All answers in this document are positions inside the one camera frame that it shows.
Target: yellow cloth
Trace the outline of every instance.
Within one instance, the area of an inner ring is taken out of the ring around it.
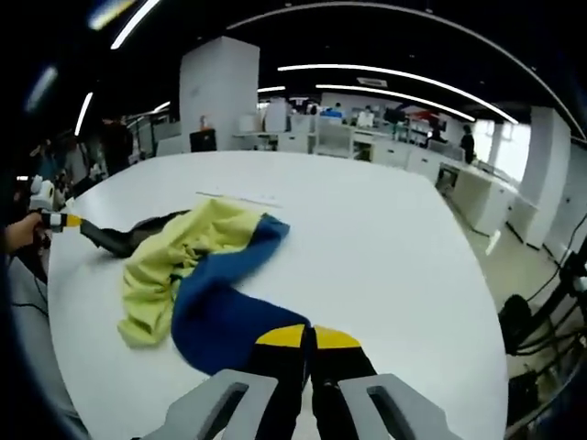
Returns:
[[[152,346],[169,334],[177,290],[181,279],[196,267],[198,251],[242,250],[261,214],[211,199],[173,218],[159,234],[143,241],[125,266],[127,319],[118,323],[125,342],[130,347]]]

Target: white table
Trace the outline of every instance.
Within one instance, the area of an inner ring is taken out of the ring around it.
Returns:
[[[358,338],[379,372],[443,408],[464,440],[503,438],[507,372],[496,311],[465,236],[426,179],[304,154],[195,153],[140,162],[82,195],[73,211],[127,230],[195,206],[204,199],[196,192],[256,201],[248,206],[292,227],[274,257],[238,286],[243,292]],[[123,261],[76,230],[54,237],[53,344],[94,440],[145,435],[205,379],[170,338],[155,349],[124,344],[116,330],[122,271]],[[294,438],[318,438],[304,432],[315,429],[309,402],[305,394]]]

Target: white wall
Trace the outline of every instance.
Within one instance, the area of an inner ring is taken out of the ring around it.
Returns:
[[[573,229],[587,212],[587,149],[571,145],[569,170],[555,220],[546,246],[561,261]],[[587,222],[577,230],[570,250],[577,251],[587,235]]]
[[[530,149],[520,192],[536,209],[519,200],[509,220],[518,235],[535,248],[545,243],[555,219],[569,155],[569,126],[554,109],[532,107]]]
[[[185,54],[180,68],[183,142],[200,130],[200,117],[216,130],[219,150],[238,149],[238,118],[257,109],[259,48],[222,37]]]
[[[370,105],[371,108],[378,106],[380,109],[384,110],[385,107],[396,107],[401,104],[399,101],[362,96],[358,94],[322,93],[322,101],[320,102],[320,105],[324,107],[334,107],[336,103],[340,103],[346,116],[351,114],[353,108],[365,108],[367,105]],[[404,110],[406,113],[410,113],[428,109],[417,105],[409,105]],[[442,137],[455,145],[460,144],[460,140],[464,135],[462,131],[463,124],[449,115],[441,113],[438,113],[438,115],[440,116],[440,119],[447,121],[447,129],[442,133]]]

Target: floor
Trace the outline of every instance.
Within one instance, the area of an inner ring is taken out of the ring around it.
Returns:
[[[496,311],[501,310],[505,301],[515,293],[529,298],[555,272],[557,266],[544,248],[537,251],[523,246],[507,226],[502,229],[501,236],[491,254],[486,255],[485,250],[490,239],[474,232],[459,212],[450,203],[447,205],[462,227],[471,249],[479,260]],[[545,291],[551,291],[556,284],[557,278],[547,286]],[[550,350],[544,350],[532,357],[507,356],[508,373],[510,377],[513,377],[526,372],[528,368],[539,369],[550,359],[552,359]]]

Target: cabinet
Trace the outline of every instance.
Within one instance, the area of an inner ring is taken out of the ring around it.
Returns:
[[[440,173],[440,158],[425,149],[412,148],[405,170],[420,174],[435,185]]]
[[[277,139],[277,150],[290,153],[305,153],[308,151],[308,134],[294,135],[283,134]]]
[[[376,138],[371,161],[389,167],[405,169],[412,147],[388,138]]]

